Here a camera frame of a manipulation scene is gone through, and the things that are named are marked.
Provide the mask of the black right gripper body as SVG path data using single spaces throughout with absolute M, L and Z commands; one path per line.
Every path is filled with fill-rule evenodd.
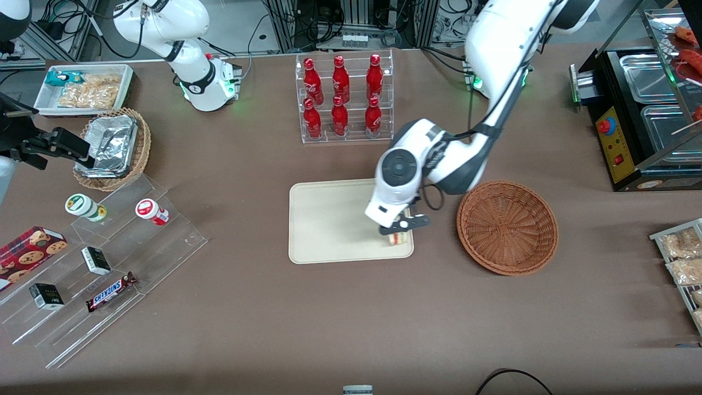
M 90 143 L 65 128 L 53 128 L 51 132 L 37 130 L 22 137 L 19 143 L 11 146 L 11 160 L 24 162 L 30 167 L 45 170 L 46 157 L 59 157 L 71 160 L 86 168 L 91 168 Z

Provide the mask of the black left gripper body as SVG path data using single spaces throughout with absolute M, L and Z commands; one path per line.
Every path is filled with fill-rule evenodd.
M 426 227 L 431 223 L 431 220 L 423 213 L 418 213 L 416 206 L 409 206 L 405 210 L 405 223 L 406 229 L 414 230 L 416 228 Z

